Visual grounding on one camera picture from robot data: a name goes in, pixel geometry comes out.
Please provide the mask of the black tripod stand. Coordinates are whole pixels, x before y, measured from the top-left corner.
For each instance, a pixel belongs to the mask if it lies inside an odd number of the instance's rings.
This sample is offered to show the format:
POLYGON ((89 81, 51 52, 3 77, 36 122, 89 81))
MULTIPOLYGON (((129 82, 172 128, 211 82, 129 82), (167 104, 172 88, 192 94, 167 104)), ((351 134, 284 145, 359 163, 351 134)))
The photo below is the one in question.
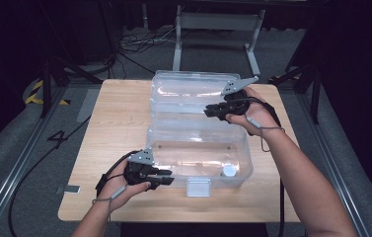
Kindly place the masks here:
POLYGON ((69 58, 63 59, 57 53, 56 41, 60 41, 56 34, 55 28, 47 16, 47 13, 41 3, 41 0, 35 0, 40 8, 40 15, 44 21, 43 27, 38 27, 39 38, 42 44, 42 53, 44 64, 42 68, 42 82, 43 82, 43 105, 41 118, 45 119, 51 112, 55 102, 52 101, 51 81, 54 80, 59 89, 64 89, 69 85, 68 73, 65 68, 71 69, 76 74, 87 79, 94 84, 102 84, 103 81, 93 74, 82 69, 80 66, 69 61, 69 58))

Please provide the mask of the black metal stand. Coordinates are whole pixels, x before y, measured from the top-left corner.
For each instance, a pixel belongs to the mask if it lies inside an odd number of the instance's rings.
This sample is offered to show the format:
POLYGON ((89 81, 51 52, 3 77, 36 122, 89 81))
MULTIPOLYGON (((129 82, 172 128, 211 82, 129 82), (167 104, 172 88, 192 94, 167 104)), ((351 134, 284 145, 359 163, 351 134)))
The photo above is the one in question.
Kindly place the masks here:
POLYGON ((314 124, 318 124, 319 99, 321 91, 321 66, 323 64, 323 54, 321 52, 302 52, 297 49, 292 55, 285 68, 285 74, 273 76, 268 80, 269 84, 278 86, 285 81, 298 77, 293 86, 293 91, 297 94, 305 94, 309 87, 312 87, 310 103, 310 116, 314 124))

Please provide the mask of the grey tape piece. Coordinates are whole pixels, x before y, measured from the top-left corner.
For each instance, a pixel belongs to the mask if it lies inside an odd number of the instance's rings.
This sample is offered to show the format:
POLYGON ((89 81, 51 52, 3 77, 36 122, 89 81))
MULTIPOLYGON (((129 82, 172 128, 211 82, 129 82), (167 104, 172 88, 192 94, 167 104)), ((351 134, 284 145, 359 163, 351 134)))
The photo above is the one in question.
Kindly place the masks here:
POLYGON ((55 192, 60 195, 60 194, 78 194, 80 192, 80 187, 79 186, 72 186, 72 185, 67 185, 67 186, 59 186, 56 188, 55 192))

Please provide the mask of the person's left hand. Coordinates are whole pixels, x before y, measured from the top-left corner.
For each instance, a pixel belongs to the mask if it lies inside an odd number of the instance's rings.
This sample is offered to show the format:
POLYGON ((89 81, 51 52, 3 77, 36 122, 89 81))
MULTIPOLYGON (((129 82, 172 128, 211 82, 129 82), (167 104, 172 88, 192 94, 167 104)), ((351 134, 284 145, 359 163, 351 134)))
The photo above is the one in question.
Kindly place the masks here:
POLYGON ((132 197, 141 194, 150 187, 149 182, 130 186, 123 177, 126 161, 117 165, 110 174, 110 179, 106 182, 97 200, 110 200, 114 210, 125 205, 132 197))

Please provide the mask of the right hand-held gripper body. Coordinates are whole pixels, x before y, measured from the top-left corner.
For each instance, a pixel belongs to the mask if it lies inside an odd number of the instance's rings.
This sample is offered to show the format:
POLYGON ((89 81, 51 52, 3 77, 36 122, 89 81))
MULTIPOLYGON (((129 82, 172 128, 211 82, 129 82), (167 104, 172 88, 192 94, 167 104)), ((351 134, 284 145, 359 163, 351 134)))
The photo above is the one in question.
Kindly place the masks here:
POLYGON ((221 107, 220 119, 225 120, 227 114, 243 115, 249 108, 249 96, 245 88, 259 80, 257 76, 247 79, 230 80, 224 87, 221 95, 225 102, 221 107))

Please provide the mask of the grey metal stand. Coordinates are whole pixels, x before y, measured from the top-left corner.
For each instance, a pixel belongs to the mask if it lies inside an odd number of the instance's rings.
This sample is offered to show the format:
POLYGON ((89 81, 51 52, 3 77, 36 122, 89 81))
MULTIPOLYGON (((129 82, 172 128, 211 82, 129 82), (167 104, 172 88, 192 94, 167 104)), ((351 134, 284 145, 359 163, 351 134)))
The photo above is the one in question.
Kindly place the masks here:
POLYGON ((181 5, 177 6, 175 21, 176 45, 173 59, 174 71, 181 70, 182 62, 182 30, 224 30, 246 31, 252 33, 252 39, 244 45, 252 73, 260 75, 260 68, 255 55, 255 47, 263 23, 265 10, 255 15, 237 15, 220 13, 191 13, 185 12, 181 5))

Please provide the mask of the person's right hand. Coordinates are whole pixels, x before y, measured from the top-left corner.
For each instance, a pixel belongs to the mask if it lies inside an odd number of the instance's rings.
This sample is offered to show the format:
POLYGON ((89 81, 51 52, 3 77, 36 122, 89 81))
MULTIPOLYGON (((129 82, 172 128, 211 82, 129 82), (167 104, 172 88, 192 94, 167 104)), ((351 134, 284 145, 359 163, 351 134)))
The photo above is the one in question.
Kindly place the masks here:
POLYGON ((260 103, 251 102, 247 112, 242 116, 228 114, 226 120, 242 126, 252 135, 268 138, 282 129, 272 118, 270 113, 260 103))

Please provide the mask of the white round cap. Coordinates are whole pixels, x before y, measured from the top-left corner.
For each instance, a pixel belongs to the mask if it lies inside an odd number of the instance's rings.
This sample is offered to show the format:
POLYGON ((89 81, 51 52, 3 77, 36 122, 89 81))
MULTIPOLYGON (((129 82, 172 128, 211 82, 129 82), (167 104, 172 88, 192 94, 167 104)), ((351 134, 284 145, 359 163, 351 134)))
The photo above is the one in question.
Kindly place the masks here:
POLYGON ((237 170, 234 165, 226 164, 222 168, 221 176, 226 178, 234 178, 237 175, 237 170))

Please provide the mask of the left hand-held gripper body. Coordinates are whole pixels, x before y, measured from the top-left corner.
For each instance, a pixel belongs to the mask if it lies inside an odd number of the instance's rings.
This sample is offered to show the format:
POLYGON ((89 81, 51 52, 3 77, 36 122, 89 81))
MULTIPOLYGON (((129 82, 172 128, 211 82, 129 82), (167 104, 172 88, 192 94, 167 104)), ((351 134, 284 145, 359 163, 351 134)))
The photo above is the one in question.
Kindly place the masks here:
POLYGON ((149 190, 156 190, 160 186, 160 179, 156 178, 159 169, 154 167, 154 157, 151 148, 133 151, 127 156, 127 165, 123 176, 130 186, 149 182, 149 190))

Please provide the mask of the metal floor rail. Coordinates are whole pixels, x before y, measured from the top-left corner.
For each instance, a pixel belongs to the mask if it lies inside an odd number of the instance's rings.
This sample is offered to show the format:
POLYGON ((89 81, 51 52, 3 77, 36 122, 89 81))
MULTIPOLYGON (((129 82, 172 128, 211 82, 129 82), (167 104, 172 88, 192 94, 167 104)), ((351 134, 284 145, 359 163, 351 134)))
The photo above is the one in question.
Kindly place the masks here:
POLYGON ((330 180, 333 186, 336 189, 345 209, 348 212, 349 217, 352 220, 352 223, 357 231, 358 237, 370 237, 367 228, 365 227, 364 221, 360 216, 360 213, 357 209, 356 204, 352 198, 352 195, 341 175, 341 172, 338 169, 338 166, 335 162, 335 158, 331 152, 329 145, 326 142, 324 134, 320 126, 314 123, 312 116, 310 114, 310 104, 308 100, 303 95, 296 95, 296 98, 303 110, 305 117, 308 120, 308 125, 312 129, 314 136, 319 143, 321 153, 324 156, 324 164, 330 180))
POLYGON ((28 141, 20 153, 17 161, 14 163, 11 171, 8 173, 5 181, 3 182, 0 189, 0 215, 5 209, 7 203, 15 192, 17 185, 19 184, 24 172, 33 157, 33 152, 37 146, 37 142, 43 133, 46 124, 48 123, 50 117, 52 116, 55 109, 58 107, 60 100, 63 98, 67 88, 57 88, 54 95, 51 97, 51 102, 49 104, 49 109, 46 112, 44 118, 39 118, 37 120, 36 126, 33 129, 28 141))

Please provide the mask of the yellow black floor tape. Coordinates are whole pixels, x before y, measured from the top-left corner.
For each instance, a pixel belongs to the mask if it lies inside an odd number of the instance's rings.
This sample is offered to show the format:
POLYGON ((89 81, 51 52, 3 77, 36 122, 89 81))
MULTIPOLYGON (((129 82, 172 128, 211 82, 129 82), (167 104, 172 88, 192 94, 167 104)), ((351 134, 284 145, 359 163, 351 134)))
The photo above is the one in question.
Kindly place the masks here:
MULTIPOLYGON (((42 85, 43 85, 42 80, 41 79, 37 80, 31 92, 29 93, 28 97, 25 99, 25 104, 43 105, 43 99, 37 98, 37 93, 39 92, 42 85)), ((61 100, 59 102, 59 105, 62 105, 62 106, 69 106, 70 104, 71 104, 70 100, 61 100)))

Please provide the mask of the clear plastic storage box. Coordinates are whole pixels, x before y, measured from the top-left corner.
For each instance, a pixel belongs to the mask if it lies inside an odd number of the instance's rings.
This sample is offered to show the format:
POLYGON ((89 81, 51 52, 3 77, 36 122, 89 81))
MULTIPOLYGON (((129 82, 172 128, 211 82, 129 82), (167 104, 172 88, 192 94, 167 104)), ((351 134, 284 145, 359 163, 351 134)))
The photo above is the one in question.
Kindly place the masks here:
POLYGON ((172 186, 189 198, 209 197, 214 189, 237 189, 254 170, 248 136, 239 125, 208 118, 207 105, 225 102, 227 82, 243 79, 238 74, 158 71, 152 79, 151 125, 147 146, 155 166, 173 172, 172 186), (234 178, 221 176, 232 164, 234 178))

